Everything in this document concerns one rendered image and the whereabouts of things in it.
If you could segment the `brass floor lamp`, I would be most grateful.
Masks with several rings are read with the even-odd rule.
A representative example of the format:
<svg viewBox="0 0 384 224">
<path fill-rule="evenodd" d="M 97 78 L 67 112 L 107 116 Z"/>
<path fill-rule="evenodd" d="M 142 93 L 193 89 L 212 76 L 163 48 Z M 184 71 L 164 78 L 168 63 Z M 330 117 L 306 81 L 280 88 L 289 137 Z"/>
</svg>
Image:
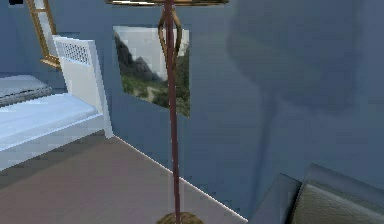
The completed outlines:
<svg viewBox="0 0 384 224">
<path fill-rule="evenodd" d="M 168 99 L 170 109 L 170 133 L 172 151 L 172 175 L 174 194 L 174 217 L 170 224 L 183 224 L 180 198 L 179 153 L 178 153 L 178 124 L 175 75 L 177 70 L 177 56 L 182 40 L 182 25 L 178 18 L 177 7 L 203 7 L 228 4 L 230 0 L 105 0 L 106 4 L 162 8 L 157 25 L 158 38 L 164 54 L 168 77 Z"/>
</svg>

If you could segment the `white bed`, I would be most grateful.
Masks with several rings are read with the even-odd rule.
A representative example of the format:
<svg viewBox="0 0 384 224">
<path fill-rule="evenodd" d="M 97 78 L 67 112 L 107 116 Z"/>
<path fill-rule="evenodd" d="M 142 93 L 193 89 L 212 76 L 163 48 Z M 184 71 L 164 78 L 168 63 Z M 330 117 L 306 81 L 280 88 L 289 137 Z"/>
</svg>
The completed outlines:
<svg viewBox="0 0 384 224">
<path fill-rule="evenodd" d="M 113 136 L 96 43 L 53 41 L 67 91 L 0 107 L 0 171 L 98 131 Z"/>
</svg>

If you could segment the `gold framed mirror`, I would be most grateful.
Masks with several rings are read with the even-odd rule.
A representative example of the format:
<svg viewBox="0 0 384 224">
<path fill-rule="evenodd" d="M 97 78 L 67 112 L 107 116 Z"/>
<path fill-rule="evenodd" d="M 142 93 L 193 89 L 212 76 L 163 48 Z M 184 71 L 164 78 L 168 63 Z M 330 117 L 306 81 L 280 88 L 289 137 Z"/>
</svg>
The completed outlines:
<svg viewBox="0 0 384 224">
<path fill-rule="evenodd" d="M 61 69 L 53 36 L 57 34 L 48 0 L 26 0 L 42 51 L 40 61 Z"/>
</svg>

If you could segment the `grey pillow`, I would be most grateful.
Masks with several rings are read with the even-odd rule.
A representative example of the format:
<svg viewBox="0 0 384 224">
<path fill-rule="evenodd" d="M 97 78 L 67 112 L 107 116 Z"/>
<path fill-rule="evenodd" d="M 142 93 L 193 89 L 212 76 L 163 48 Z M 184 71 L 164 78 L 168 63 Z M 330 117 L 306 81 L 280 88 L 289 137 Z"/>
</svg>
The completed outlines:
<svg viewBox="0 0 384 224">
<path fill-rule="evenodd" d="M 31 75 L 0 78 L 0 107 L 49 96 L 52 88 Z"/>
</svg>

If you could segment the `landscape wall picture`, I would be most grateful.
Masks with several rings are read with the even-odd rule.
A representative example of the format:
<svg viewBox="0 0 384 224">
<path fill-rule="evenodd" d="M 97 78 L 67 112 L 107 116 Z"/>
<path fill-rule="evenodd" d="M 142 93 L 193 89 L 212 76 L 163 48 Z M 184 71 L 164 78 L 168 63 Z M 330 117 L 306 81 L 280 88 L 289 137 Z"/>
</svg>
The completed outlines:
<svg viewBox="0 0 384 224">
<path fill-rule="evenodd" d="M 168 76 L 157 29 L 114 26 L 113 34 L 123 91 L 168 109 Z M 183 29 L 175 74 L 176 111 L 186 117 L 191 105 L 189 38 L 189 31 Z"/>
</svg>

